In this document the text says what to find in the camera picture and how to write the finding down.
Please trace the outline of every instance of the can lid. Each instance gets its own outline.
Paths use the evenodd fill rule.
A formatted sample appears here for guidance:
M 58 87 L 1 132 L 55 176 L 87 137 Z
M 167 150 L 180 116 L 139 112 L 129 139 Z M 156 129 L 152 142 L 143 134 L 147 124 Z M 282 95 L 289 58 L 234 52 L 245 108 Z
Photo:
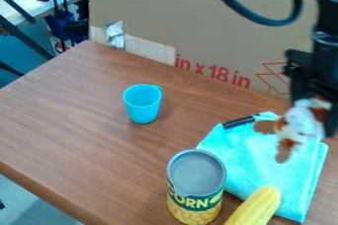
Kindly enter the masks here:
M 212 153 L 192 149 L 182 151 L 170 160 L 167 175 L 179 195 L 203 196 L 223 188 L 225 167 Z

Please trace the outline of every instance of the toy corn cob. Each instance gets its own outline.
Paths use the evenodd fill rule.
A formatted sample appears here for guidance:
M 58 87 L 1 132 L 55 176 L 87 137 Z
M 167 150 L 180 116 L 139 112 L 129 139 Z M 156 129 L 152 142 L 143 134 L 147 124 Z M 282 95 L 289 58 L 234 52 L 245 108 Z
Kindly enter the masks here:
M 246 199 L 224 225 L 265 225 L 277 211 L 281 193 L 274 187 L 262 187 Z

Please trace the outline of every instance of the cardboard box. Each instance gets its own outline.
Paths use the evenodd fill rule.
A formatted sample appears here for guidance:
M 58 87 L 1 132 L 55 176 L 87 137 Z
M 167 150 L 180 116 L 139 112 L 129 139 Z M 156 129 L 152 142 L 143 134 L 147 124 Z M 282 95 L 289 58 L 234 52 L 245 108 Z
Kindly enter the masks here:
M 292 6 L 292 0 L 239 1 L 274 19 L 288 16 Z M 108 21 L 124 20 L 133 38 L 176 48 L 179 68 L 286 98 L 284 51 L 311 51 L 317 8 L 315 0 L 303 1 L 296 23 L 271 28 L 240 17 L 219 0 L 91 0 L 91 26 L 102 30 Z

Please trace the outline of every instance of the cloth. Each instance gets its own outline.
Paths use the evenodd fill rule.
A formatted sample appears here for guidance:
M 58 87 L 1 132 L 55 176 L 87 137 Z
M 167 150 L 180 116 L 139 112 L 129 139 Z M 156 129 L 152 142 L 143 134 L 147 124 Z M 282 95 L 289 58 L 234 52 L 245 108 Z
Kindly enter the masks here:
M 252 115 L 255 120 L 274 120 L 272 112 Z M 319 139 L 302 145 L 283 164 L 276 162 L 278 138 L 256 132 L 250 120 L 224 128 L 216 125 L 198 145 L 217 156 L 224 164 L 227 179 L 224 189 L 246 199 L 257 188 L 274 186 L 282 193 L 277 215 L 304 222 L 328 147 Z

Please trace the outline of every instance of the floor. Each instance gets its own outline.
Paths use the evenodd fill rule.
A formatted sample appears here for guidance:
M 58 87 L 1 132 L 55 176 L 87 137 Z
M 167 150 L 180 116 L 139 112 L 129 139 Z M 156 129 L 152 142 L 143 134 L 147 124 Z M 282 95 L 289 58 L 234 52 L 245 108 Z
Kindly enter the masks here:
M 82 225 L 61 210 L 0 176 L 1 225 Z
M 49 31 L 43 21 L 22 28 L 22 31 L 53 53 Z M 0 36 L 0 60 L 22 73 L 28 73 L 45 63 L 45 60 L 15 37 Z M 18 77 L 0 69 L 0 88 L 13 82 Z

